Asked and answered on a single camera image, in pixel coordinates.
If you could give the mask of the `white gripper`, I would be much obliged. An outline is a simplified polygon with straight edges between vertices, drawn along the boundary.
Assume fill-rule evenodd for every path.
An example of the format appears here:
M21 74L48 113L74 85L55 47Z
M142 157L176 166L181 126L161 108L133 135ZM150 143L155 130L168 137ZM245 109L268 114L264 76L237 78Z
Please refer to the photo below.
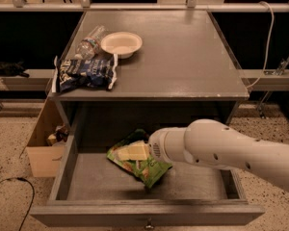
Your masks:
M117 151L118 159L121 161L146 160L149 150L155 160L159 162L185 162L184 134L185 128L163 128L150 135L148 147L144 141L136 141L126 148Z

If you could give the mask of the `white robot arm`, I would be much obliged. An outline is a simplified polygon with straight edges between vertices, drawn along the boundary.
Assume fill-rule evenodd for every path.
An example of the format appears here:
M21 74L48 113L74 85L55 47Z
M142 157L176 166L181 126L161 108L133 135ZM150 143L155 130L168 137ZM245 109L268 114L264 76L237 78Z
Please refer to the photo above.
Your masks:
M212 119L163 128L118 148L119 160L183 162L196 167L239 168L289 192L289 144L243 135Z

